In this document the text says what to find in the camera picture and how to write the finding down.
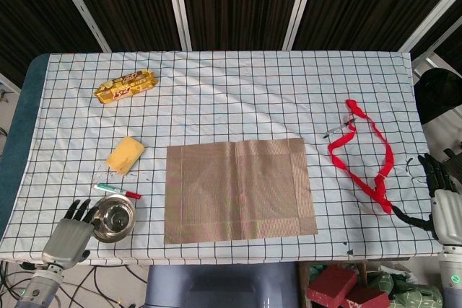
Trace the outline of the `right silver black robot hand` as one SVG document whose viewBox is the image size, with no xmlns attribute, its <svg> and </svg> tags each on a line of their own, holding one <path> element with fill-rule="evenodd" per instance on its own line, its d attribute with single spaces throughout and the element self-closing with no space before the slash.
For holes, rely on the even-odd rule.
<svg viewBox="0 0 462 308">
<path fill-rule="evenodd" d="M 392 211 L 404 223 L 427 232 L 443 246 L 461 246 L 461 193 L 456 189 L 448 171 L 430 154 L 418 156 L 426 174 L 431 214 L 418 219 L 405 214 L 398 206 Z"/>
</svg>

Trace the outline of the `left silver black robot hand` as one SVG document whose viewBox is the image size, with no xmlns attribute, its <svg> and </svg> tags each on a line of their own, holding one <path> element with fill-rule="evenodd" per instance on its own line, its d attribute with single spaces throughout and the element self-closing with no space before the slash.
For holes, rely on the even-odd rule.
<svg viewBox="0 0 462 308">
<path fill-rule="evenodd" d="M 86 246 L 95 230 L 97 206 L 88 208 L 91 200 L 75 200 L 59 221 L 42 252 L 42 261 L 63 270 L 73 268 L 90 254 Z"/>
</svg>

